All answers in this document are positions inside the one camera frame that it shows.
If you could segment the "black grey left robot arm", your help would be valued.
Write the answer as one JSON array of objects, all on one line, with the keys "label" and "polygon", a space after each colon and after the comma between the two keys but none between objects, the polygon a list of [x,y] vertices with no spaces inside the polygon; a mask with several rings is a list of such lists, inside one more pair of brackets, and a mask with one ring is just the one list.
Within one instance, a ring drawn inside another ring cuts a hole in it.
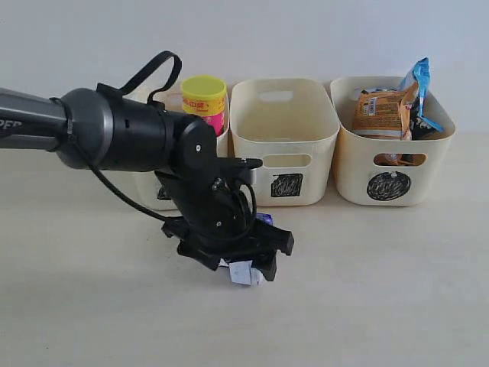
[{"label": "black grey left robot arm", "polygon": [[249,261],[272,281],[277,254],[292,253],[293,234],[257,217],[251,174],[262,161],[219,157],[211,126],[161,102],[136,102],[106,85],[49,99],[3,89],[1,146],[53,152],[115,195],[107,171],[153,173],[179,210],[157,216],[163,233],[179,240],[180,255],[211,270]]}]

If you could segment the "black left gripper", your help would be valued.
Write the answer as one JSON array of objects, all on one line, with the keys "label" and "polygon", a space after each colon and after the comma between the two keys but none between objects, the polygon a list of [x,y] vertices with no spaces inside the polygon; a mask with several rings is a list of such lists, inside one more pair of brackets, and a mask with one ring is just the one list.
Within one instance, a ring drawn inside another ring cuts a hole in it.
[{"label": "black left gripper", "polygon": [[216,158],[181,173],[158,172],[157,179],[180,211],[162,230],[180,240],[177,253],[216,271],[221,259],[251,260],[266,281],[274,281],[277,253],[291,255],[294,238],[257,218],[253,187],[239,178],[245,168],[257,169],[258,158]]}]

